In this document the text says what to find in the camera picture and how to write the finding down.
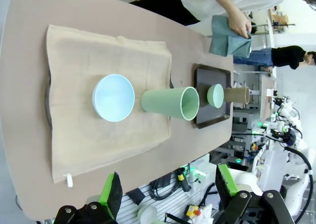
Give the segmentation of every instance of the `green cup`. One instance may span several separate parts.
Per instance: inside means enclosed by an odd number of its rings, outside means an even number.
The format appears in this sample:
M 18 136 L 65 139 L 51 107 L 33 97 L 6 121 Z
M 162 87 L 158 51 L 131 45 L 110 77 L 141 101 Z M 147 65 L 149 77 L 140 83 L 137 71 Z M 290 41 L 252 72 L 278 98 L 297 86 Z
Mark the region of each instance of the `green cup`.
M 141 98 L 146 112 L 193 120 L 199 108 L 198 92 L 193 87 L 146 91 Z

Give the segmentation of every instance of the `brown cup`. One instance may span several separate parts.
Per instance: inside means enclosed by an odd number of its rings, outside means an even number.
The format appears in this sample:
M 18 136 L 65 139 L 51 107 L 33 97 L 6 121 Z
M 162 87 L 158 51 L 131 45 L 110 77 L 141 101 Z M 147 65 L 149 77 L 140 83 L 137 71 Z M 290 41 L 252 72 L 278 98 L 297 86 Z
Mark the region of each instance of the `brown cup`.
M 250 90 L 248 87 L 225 88 L 224 101 L 248 104 L 250 101 Z

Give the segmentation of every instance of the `brown tray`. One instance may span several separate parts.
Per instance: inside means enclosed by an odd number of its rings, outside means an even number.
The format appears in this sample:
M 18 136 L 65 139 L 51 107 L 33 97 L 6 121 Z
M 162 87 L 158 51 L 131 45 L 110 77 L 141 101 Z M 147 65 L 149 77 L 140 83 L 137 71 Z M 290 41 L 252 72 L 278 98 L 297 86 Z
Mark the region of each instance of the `brown tray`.
M 225 102 L 221 108 L 215 108 L 207 102 L 207 91 L 210 86 L 221 84 L 223 88 L 231 86 L 231 72 L 206 65 L 195 65 L 194 87 L 199 95 L 199 110 L 194 118 L 198 129 L 216 124 L 231 116 L 231 103 Z

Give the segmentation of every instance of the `beige towel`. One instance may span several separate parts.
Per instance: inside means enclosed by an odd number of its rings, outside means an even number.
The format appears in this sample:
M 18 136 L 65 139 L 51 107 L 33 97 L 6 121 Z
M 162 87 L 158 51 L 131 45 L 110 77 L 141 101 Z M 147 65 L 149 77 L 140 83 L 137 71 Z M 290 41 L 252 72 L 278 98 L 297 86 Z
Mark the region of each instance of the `beige towel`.
M 169 118 L 144 112 L 146 90 L 169 88 L 171 54 L 164 42 L 128 40 L 50 25 L 47 54 L 51 73 L 54 182 L 145 152 L 170 137 Z M 92 105 L 97 82 L 110 74 L 130 80 L 135 91 L 132 113 L 112 123 Z

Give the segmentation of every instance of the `paper cup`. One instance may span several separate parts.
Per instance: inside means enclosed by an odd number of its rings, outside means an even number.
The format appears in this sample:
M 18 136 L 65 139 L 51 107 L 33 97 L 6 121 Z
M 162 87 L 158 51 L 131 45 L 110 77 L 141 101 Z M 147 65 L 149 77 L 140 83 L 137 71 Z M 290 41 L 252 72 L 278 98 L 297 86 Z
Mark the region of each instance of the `paper cup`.
M 250 90 L 248 87 L 226 88 L 224 89 L 224 101 L 248 104 L 250 101 Z
M 207 91 L 207 101 L 215 108 L 220 108 L 222 106 L 224 102 L 224 89 L 222 85 L 216 84 L 209 88 Z
M 151 90 L 143 94 L 141 106 L 146 112 L 192 120 L 198 113 L 199 97 L 193 87 Z

